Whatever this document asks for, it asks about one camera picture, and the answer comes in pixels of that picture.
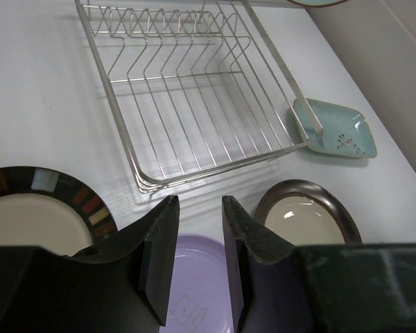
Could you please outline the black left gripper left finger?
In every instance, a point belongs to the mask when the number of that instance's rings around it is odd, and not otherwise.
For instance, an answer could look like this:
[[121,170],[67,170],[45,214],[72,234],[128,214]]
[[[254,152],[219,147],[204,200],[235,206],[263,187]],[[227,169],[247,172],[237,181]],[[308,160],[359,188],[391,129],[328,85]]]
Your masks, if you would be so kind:
[[85,265],[94,327],[166,324],[180,220],[177,196],[74,259]]

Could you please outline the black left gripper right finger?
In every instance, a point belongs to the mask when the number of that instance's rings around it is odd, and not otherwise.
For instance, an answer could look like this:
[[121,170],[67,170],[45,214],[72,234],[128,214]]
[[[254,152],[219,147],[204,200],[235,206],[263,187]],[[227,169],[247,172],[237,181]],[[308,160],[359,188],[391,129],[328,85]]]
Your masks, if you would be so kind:
[[294,247],[222,197],[223,236],[235,330],[291,330]]

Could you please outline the brown rimmed cream plate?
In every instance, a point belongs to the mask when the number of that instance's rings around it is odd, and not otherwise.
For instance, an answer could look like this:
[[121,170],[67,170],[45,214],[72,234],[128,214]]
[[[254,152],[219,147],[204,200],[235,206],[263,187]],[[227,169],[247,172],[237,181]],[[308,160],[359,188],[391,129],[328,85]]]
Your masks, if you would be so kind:
[[360,232],[345,206],[308,180],[284,180],[261,198],[254,219],[297,246],[361,244]]

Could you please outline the teal rectangular ceramic plate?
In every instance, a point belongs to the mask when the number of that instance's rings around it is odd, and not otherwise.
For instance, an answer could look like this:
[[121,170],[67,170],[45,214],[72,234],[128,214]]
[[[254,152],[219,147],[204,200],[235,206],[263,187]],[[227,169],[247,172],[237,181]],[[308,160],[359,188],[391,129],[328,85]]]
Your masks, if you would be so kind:
[[324,133],[308,148],[316,153],[341,157],[372,159],[377,148],[365,117],[357,110],[315,99],[307,100]]

